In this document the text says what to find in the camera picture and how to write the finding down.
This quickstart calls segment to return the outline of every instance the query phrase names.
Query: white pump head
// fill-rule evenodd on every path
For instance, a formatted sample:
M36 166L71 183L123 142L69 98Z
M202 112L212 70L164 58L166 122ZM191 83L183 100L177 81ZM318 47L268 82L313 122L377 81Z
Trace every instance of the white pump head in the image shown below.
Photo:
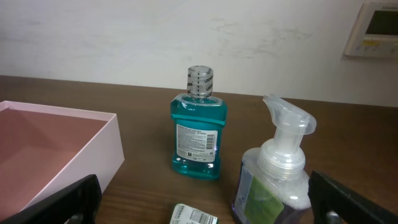
M317 121L309 113L277 96L264 96L263 101L277 129L274 138L261 146L257 163L264 172L276 179L294 179L305 165L301 140L304 134L314 132Z

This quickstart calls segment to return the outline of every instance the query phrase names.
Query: white wall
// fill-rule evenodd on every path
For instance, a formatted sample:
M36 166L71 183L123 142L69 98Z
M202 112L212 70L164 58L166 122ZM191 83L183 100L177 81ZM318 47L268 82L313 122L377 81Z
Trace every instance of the white wall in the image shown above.
M0 0L0 74L398 106L398 63L345 60L362 0Z

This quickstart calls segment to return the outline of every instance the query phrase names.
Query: thermostat screen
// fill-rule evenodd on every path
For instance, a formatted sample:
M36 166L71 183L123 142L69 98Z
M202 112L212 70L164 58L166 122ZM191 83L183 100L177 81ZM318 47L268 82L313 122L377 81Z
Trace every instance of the thermostat screen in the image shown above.
M398 35L398 11L374 11L366 34Z

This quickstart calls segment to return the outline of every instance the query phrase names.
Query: wooden table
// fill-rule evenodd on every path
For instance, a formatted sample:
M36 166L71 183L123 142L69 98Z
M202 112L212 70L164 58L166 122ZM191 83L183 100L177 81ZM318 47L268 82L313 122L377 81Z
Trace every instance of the wooden table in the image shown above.
M273 138L260 96L216 93L229 107L221 143L221 177L196 180L171 169L170 102L183 90L0 76L0 101L11 100L117 113L126 160L105 190L97 223L169 223L186 203L234 223L229 205L242 155ZM320 170L398 213L398 108L288 100L312 114L316 131L301 147L305 170ZM302 223L312 222L308 211Z

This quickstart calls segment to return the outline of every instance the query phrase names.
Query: foaming soap bottle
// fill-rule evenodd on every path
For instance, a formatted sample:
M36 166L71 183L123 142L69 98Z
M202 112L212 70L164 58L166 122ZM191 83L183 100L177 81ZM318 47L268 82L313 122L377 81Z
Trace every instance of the foaming soap bottle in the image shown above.
M188 93L171 102L175 149L173 170L198 179L217 179L220 173L221 134L227 106L213 93L213 69L188 69Z
M304 134L314 132L317 121L274 95L263 100L277 129L273 139L244 153L232 211L243 224L298 223L311 207L300 143Z

